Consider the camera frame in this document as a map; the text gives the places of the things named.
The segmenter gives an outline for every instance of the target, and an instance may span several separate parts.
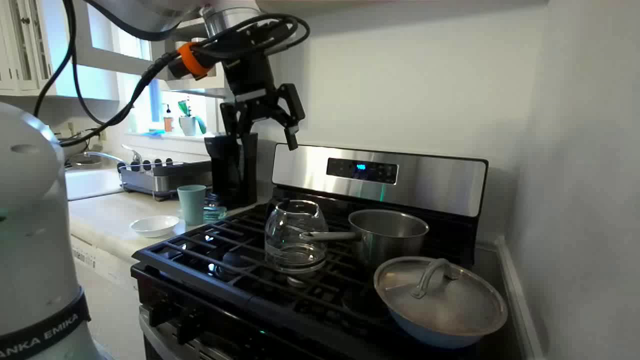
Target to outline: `white wall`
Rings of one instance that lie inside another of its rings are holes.
[[[504,234],[546,1],[392,1],[308,19],[279,56],[299,143],[489,160],[481,241]],[[261,138],[284,141],[272,120]]]
[[[508,244],[548,359],[638,359],[640,2],[549,11]]]

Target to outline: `lid handle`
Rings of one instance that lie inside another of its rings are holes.
[[[424,269],[424,273],[422,273],[422,277],[420,278],[418,286],[416,286],[411,291],[411,296],[415,297],[416,299],[421,299],[424,295],[426,295],[427,288],[429,287],[429,281],[431,280],[433,273],[435,273],[436,270],[443,266],[445,267],[443,274],[444,277],[450,280],[457,280],[460,277],[460,274],[455,271],[448,260],[443,258],[434,260],[430,262],[429,265],[427,265],[426,269]]]

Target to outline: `kitchen counter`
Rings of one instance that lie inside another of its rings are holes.
[[[258,204],[268,200],[267,197],[259,197]],[[233,215],[252,206],[234,209],[227,215]],[[83,242],[133,265],[136,260],[131,255],[137,250],[185,233],[197,226],[188,227],[181,219],[173,233],[158,238],[145,238],[131,230],[129,224],[154,215],[178,216],[179,208],[180,202],[177,199],[158,202],[143,193],[123,192],[70,201],[70,232]]]

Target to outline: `glass jar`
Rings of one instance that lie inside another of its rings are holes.
[[[276,205],[264,230],[266,263],[287,274],[320,269],[326,257],[326,244],[300,239],[300,234],[308,231],[329,231],[315,202],[287,200]]]

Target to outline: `stove control panel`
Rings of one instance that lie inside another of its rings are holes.
[[[374,161],[328,158],[326,174],[348,179],[395,184],[397,182],[398,165]]]

